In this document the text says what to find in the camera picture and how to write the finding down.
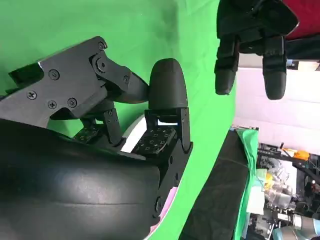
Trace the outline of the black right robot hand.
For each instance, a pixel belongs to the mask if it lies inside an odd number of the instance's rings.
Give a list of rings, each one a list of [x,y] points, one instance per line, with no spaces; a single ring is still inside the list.
[[[193,150],[183,70],[145,82],[96,36],[10,73],[0,99],[3,240],[142,240]]]

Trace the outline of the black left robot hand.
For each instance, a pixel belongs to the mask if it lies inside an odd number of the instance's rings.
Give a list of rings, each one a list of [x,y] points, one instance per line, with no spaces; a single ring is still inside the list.
[[[216,94],[231,92],[240,54],[256,54],[262,57],[268,99],[280,100],[286,90],[286,36],[298,25],[297,16],[281,0],[221,0],[216,17]]]

